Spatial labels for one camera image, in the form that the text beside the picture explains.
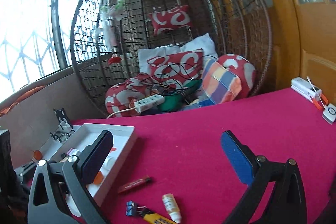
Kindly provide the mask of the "orange tangerine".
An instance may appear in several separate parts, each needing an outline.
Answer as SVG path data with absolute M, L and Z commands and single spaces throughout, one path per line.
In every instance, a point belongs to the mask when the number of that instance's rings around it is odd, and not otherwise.
M 104 180 L 104 175 L 102 174 L 101 171 L 98 171 L 98 173 L 96 174 L 96 177 L 94 178 L 92 184 L 100 185 L 103 180 Z

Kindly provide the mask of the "blue binder clip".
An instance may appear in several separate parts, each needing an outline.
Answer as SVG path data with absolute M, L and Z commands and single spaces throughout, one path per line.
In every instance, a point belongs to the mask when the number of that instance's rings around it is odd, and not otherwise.
M 142 211 L 145 209 L 145 206 L 139 206 L 134 201 L 126 202 L 126 216 L 128 217 L 138 217 L 141 215 Z

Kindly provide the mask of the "red pencil lead box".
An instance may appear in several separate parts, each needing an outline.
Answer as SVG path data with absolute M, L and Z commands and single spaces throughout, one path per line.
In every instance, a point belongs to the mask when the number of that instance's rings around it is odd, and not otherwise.
M 135 188 L 139 188 L 140 186 L 148 184 L 150 182 L 152 182 L 152 178 L 150 176 L 145 176 L 145 177 L 139 178 L 138 180 L 128 182 L 127 184 L 120 186 L 117 190 L 117 193 L 122 194 L 125 192 L 129 192 Z

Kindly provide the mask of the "small white medicine box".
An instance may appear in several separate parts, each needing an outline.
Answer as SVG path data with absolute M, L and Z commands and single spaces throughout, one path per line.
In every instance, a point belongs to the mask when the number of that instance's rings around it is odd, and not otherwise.
M 70 149 L 68 150 L 68 152 L 66 153 L 67 157 L 70 157 L 70 156 L 78 156 L 78 155 L 80 155 L 80 154 L 81 154 L 80 150 L 75 149 L 75 148 L 70 148 Z

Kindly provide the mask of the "tangerine on white sheet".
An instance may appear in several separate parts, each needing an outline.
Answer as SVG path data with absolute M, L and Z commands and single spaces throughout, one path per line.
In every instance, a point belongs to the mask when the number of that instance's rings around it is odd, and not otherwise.
M 39 151 L 39 150 L 33 151 L 33 158 L 36 161 L 40 161 L 41 159 L 43 159 L 43 155 L 42 155 L 41 151 Z

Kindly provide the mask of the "white cardboard tray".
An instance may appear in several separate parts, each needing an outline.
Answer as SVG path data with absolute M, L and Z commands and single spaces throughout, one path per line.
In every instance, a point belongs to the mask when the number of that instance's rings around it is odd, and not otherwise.
M 81 152 L 86 146 L 92 144 L 102 131 L 110 131 L 113 135 L 113 147 L 108 156 L 114 157 L 114 165 L 111 170 L 105 170 L 103 167 L 100 168 L 100 171 L 104 175 L 104 180 L 100 185 L 90 184 L 87 186 L 91 196 L 100 206 L 135 144 L 137 139 L 134 133 L 135 127 L 85 123 L 83 125 L 75 125 L 73 129 L 75 132 L 67 141 L 59 143 L 50 138 L 40 148 L 40 151 L 43 154 L 43 159 L 60 161 L 62 154 L 67 153 L 70 148 L 78 149 Z

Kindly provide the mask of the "black cat phone stand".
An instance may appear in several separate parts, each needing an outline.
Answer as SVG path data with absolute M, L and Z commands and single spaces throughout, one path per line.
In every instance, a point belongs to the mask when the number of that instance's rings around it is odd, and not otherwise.
M 71 124 L 64 108 L 54 109 L 54 113 L 59 122 L 59 131 L 70 134 L 73 131 L 73 125 Z

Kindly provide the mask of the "orange cloth on ledge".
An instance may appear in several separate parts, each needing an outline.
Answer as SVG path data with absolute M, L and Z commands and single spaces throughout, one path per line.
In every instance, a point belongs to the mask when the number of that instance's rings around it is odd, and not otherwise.
M 6 115 L 10 110 L 12 110 L 16 105 L 18 105 L 20 102 L 24 101 L 25 99 L 29 98 L 30 96 L 32 96 L 33 94 L 37 93 L 38 91 L 42 90 L 43 88 L 45 88 L 46 86 L 37 86 L 27 92 L 25 92 L 23 95 L 21 95 L 20 97 L 18 97 L 16 99 L 16 101 L 14 101 L 10 106 L 5 107 L 1 110 L 0 113 L 0 117 Z

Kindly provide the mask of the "white stapler box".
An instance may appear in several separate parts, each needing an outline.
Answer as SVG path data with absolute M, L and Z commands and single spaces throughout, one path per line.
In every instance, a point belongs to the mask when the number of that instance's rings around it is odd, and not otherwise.
M 323 110 L 329 104 L 322 90 L 313 85 L 310 80 L 296 77 L 291 80 L 291 88 L 311 102 L 318 110 Z

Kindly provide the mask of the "red table cloth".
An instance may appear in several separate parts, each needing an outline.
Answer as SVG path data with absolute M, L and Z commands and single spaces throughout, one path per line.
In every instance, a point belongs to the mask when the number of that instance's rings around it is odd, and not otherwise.
M 129 200 L 165 215 L 166 193 L 175 196 L 183 223 L 222 223 L 246 190 L 222 150 L 226 130 L 271 161 L 295 159 L 309 223 L 335 200 L 335 125 L 290 88 L 195 110 L 99 123 L 133 126 L 137 135 L 101 207 L 112 223 L 142 222 L 126 216 Z M 120 186 L 145 176 L 152 182 L 117 193 Z

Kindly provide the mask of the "red round cushion right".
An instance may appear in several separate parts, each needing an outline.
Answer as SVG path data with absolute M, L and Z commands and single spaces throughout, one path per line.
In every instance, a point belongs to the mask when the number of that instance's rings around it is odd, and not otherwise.
M 240 79 L 241 91 L 236 96 L 236 100 L 248 97 L 256 78 L 255 67 L 244 57 L 232 53 L 219 57 L 218 63 Z

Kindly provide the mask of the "green cushion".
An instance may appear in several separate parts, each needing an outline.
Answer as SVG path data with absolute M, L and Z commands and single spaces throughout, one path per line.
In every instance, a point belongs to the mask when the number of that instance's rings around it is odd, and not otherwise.
M 177 89 L 175 92 L 164 95 L 165 101 L 158 106 L 158 110 L 163 113 L 170 113 L 178 111 L 182 106 L 187 103 L 187 98 L 194 95 L 202 85 L 202 80 L 191 80 L 182 88 Z

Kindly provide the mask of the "white dreamcatcher ornament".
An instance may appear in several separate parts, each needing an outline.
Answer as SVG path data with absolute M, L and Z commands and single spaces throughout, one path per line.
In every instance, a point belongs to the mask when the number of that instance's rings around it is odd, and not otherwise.
M 105 48 L 111 54 L 107 59 L 109 66 L 120 64 L 122 58 L 117 53 L 118 41 L 116 36 L 117 24 L 124 18 L 125 0 L 102 0 L 98 12 L 99 20 L 95 27 L 95 42 L 104 43 Z

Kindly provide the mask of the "wicker egg chair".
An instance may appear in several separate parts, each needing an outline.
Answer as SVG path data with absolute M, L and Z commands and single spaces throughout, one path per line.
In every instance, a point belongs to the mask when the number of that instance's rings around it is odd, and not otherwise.
M 152 88 L 167 86 L 167 72 L 155 72 L 151 62 L 182 51 L 246 58 L 256 68 L 248 95 L 256 95 L 272 58 L 272 27 L 265 0 L 79 0 L 70 48 L 80 86 L 108 116 L 110 87 L 140 73 Z

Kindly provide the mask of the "small red white pillow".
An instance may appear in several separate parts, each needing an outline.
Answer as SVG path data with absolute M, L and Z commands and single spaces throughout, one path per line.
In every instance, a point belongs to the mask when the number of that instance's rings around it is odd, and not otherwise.
M 160 35 L 166 31 L 173 31 L 182 27 L 193 27 L 188 14 L 189 6 L 176 6 L 166 11 L 153 11 L 149 14 L 153 26 L 153 34 Z

